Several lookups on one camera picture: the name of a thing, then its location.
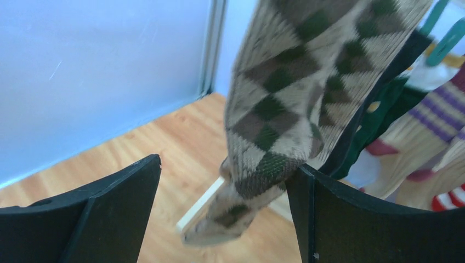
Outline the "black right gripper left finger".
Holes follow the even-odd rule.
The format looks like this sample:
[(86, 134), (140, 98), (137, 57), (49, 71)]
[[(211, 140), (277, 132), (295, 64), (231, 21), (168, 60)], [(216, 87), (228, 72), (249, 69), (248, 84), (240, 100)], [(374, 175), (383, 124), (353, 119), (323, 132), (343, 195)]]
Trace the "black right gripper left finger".
[(137, 262), (161, 175), (157, 154), (26, 207), (1, 209), (1, 262)]

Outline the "red white striped sock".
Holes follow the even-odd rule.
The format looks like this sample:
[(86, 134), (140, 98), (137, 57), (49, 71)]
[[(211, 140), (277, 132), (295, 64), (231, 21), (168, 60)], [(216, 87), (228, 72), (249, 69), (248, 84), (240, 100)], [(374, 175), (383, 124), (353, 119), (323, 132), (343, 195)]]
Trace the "red white striped sock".
[(464, 207), (464, 184), (432, 199), (433, 211), (446, 211)]

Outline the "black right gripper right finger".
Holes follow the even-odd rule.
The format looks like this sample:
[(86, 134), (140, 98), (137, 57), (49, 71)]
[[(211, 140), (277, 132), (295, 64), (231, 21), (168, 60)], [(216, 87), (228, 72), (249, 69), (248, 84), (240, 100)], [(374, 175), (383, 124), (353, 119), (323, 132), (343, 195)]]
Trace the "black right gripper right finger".
[(425, 211), (300, 167), (286, 188), (303, 262), (464, 262), (464, 209)]

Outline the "wooden clothes rack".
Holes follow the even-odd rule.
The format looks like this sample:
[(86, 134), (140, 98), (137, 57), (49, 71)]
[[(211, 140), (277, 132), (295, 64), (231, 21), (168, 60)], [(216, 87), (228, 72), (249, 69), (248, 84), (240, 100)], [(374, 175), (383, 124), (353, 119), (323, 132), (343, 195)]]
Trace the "wooden clothes rack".
[(178, 233), (185, 233), (189, 227), (195, 225), (198, 219), (208, 210), (208, 206), (215, 199), (217, 192), (225, 185), (223, 177), (219, 177), (206, 192), (186, 211), (176, 224)]

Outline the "dark green sock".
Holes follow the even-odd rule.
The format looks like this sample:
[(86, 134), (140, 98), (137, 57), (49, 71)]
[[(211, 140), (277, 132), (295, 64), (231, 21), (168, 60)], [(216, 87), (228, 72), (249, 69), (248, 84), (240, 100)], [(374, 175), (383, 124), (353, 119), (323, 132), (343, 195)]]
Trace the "dark green sock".
[(345, 128), (334, 150), (319, 172), (336, 180), (348, 175), (362, 150), (383, 134), (408, 110), (416, 106), (426, 92), (406, 85), (406, 71), (432, 44), (433, 40), (414, 30), (383, 72), (354, 117)]

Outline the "argyle brown sock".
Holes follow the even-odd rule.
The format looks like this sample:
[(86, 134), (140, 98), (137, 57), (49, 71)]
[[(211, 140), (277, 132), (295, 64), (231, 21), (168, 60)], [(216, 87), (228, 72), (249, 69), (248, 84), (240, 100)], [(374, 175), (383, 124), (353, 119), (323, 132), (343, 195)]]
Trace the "argyle brown sock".
[(224, 117), (241, 201), (323, 164), (431, 1), (260, 1)]
[(189, 246), (209, 247), (238, 239), (261, 210), (284, 195), (285, 189), (284, 184), (279, 184), (257, 198), (240, 202), (225, 182), (196, 224), (180, 233), (182, 242)]

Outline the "cream purple striped sock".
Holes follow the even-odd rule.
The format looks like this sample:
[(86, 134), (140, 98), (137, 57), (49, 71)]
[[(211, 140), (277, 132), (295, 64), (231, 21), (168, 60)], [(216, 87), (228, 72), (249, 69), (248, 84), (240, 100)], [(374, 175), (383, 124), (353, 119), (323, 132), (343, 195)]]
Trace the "cream purple striped sock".
[(464, 184), (464, 69), (370, 143), (345, 180), (368, 195), (431, 211), (434, 196)]

